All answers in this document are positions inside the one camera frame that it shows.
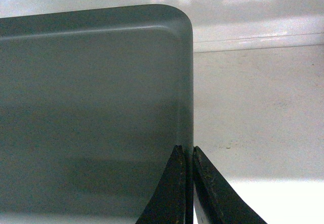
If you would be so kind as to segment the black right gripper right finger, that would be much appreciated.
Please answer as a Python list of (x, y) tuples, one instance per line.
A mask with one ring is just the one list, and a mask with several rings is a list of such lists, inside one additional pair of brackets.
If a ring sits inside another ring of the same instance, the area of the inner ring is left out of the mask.
[(193, 151), (193, 180), (198, 223), (266, 223), (198, 146)]

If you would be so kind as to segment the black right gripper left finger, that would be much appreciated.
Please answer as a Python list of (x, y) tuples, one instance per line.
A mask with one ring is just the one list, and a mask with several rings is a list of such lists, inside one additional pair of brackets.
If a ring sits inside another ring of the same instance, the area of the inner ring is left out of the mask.
[(136, 223), (185, 223), (186, 160), (176, 145), (150, 201)]

